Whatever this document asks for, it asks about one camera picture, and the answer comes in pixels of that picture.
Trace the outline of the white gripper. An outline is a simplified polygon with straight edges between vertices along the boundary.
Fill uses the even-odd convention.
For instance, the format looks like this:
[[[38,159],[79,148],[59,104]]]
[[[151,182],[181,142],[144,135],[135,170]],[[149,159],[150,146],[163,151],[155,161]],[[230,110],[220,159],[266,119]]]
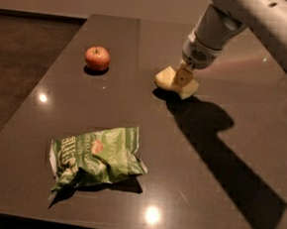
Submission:
[[[244,28],[243,23],[210,4],[188,35],[182,48],[182,59],[190,68],[204,69],[216,60],[230,39],[239,35]],[[173,84],[185,87],[192,79],[191,71],[179,67]]]

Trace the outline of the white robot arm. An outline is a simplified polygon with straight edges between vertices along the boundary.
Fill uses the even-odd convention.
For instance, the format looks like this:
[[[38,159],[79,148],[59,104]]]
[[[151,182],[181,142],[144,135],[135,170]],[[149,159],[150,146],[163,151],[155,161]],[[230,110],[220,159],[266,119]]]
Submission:
[[[287,1],[211,0],[182,48],[185,67],[210,66],[230,39],[251,30],[287,74]]]

